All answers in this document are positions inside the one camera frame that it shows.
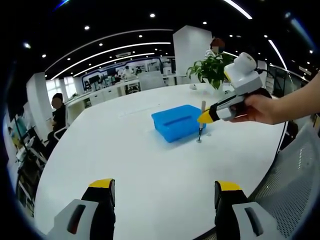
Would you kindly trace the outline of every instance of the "mesh chair back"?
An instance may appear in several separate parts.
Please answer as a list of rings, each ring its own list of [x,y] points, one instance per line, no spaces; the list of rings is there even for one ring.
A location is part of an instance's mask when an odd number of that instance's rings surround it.
[[[306,124],[281,151],[249,200],[259,203],[292,238],[312,212],[320,192],[320,139]]]

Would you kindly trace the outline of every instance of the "man sitting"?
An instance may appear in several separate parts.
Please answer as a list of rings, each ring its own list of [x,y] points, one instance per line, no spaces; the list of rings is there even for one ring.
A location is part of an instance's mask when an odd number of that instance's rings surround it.
[[[47,136],[48,144],[46,145],[46,154],[47,158],[50,156],[52,151],[54,150],[55,146],[58,143],[58,140],[55,138],[55,132],[59,131],[60,129],[66,126],[66,105],[63,103],[63,95],[62,93],[56,93],[52,97],[52,107],[56,110],[52,113],[53,115],[53,131],[50,132]],[[57,133],[57,137],[61,138],[62,135],[65,133],[66,130],[62,130],[61,132]]]

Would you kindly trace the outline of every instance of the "office desk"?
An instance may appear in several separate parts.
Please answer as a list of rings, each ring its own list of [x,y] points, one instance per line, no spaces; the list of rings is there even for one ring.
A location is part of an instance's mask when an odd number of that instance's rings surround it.
[[[138,79],[134,80],[129,80],[129,81],[120,81],[116,83],[115,85],[100,89],[98,91],[93,91],[93,92],[87,92],[81,96],[78,96],[68,102],[66,102],[66,107],[67,107],[67,122],[69,125],[73,123],[73,121],[85,110],[85,101],[87,99],[94,99],[95,96],[100,96],[100,95],[105,95],[109,91],[114,91],[117,90],[117,95],[112,96],[111,98],[114,97],[121,97],[126,94],[124,86],[128,86],[131,84],[137,84],[139,83]]]
[[[42,173],[36,227],[48,233],[54,217],[81,199],[90,183],[114,178],[115,240],[191,240],[212,229],[215,181],[236,182],[250,195],[274,160],[285,124],[217,121],[207,125],[202,143],[197,133],[167,143],[151,114],[185,104],[200,108],[202,100],[215,103],[205,88],[162,87],[87,108]]]

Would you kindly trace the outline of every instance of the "white pillar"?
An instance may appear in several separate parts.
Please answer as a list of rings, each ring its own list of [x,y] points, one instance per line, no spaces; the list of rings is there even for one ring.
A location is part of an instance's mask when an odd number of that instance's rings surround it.
[[[203,60],[206,50],[210,48],[212,33],[193,26],[184,26],[173,34],[176,74],[185,75],[187,69],[195,61]],[[190,83],[189,78],[178,84]],[[196,76],[191,77],[191,83],[199,83]]]
[[[52,108],[44,72],[35,73],[30,78],[26,83],[26,94],[39,138],[45,141],[51,131],[49,120],[52,117]]]
[[[85,90],[84,90],[84,86],[82,84],[82,79],[80,77],[74,77],[73,82],[74,82],[76,93],[78,95],[84,94]]]

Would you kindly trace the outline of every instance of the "white cabinet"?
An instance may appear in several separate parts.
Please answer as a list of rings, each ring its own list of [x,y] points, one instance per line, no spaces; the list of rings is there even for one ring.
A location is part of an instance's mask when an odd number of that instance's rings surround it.
[[[106,89],[102,92],[104,101],[115,99],[119,97],[118,89]]]
[[[99,92],[90,96],[90,102],[92,106],[103,103],[104,101],[105,99],[102,92]]]

